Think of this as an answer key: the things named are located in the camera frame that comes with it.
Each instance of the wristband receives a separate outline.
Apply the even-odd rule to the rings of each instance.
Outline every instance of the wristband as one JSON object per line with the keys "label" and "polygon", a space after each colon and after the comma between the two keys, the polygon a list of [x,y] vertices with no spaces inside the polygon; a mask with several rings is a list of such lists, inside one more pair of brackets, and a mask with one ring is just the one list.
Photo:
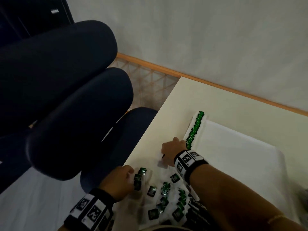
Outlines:
{"label": "wristband", "polygon": [[209,164],[201,155],[195,151],[184,150],[174,158],[174,166],[181,177],[188,184],[191,173],[202,164]]}
{"label": "wristband", "polygon": [[105,230],[113,215],[114,202],[110,194],[95,188],[73,207],[64,226],[71,231]]}

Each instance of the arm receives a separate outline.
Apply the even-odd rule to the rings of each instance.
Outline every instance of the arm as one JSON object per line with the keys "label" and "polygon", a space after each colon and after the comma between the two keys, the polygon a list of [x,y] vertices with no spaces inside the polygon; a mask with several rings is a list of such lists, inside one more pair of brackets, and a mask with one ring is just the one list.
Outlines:
{"label": "arm", "polygon": [[[132,183],[129,183],[129,174],[133,173],[134,169],[129,165],[119,166],[111,171],[106,178],[100,183],[98,189],[93,189],[90,194],[97,197],[103,202],[106,207],[112,210],[112,206],[115,202],[119,202],[126,197],[130,192],[134,190]],[[71,231],[63,225],[58,231]]]}
{"label": "arm", "polygon": [[[163,161],[174,167],[175,156],[183,150],[185,141],[176,137],[164,143]],[[304,230],[282,217],[281,211],[256,192],[208,164],[197,167],[189,179],[200,201],[223,230]],[[280,217],[267,223],[276,216]]]}

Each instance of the floor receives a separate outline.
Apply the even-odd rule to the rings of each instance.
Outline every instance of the floor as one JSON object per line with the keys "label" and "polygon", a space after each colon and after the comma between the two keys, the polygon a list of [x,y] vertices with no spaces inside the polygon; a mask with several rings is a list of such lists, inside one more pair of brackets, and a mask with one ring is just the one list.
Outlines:
{"label": "floor", "polygon": [[[122,59],[116,59],[111,67],[122,68],[132,81],[134,100],[130,109],[159,110],[178,81]],[[0,230],[57,230],[84,195],[79,179],[77,175],[69,181],[58,181],[30,168],[0,194]]]}

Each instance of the person's left hand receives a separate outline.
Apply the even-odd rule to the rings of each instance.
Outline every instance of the person's left hand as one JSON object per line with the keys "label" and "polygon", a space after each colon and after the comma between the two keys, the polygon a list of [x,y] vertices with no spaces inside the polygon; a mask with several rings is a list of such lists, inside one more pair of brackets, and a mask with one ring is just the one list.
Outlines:
{"label": "person's left hand", "polygon": [[129,174],[133,172],[134,169],[129,165],[118,166],[102,180],[98,188],[106,191],[117,202],[121,201],[134,190],[134,185],[128,181]]}

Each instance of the hand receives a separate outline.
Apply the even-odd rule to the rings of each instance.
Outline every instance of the hand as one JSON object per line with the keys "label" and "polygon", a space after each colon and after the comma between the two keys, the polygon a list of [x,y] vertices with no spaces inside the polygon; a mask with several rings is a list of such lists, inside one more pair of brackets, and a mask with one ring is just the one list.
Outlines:
{"label": "hand", "polygon": [[171,142],[163,143],[163,145],[161,145],[161,153],[165,155],[162,161],[165,164],[174,167],[175,156],[183,150],[187,150],[185,140],[179,141],[177,137],[174,137]]}
{"label": "hand", "polygon": [[134,185],[128,181],[129,174],[133,172],[134,169],[129,165],[118,166],[102,180],[98,188],[106,191],[117,202],[121,201],[134,190]]}

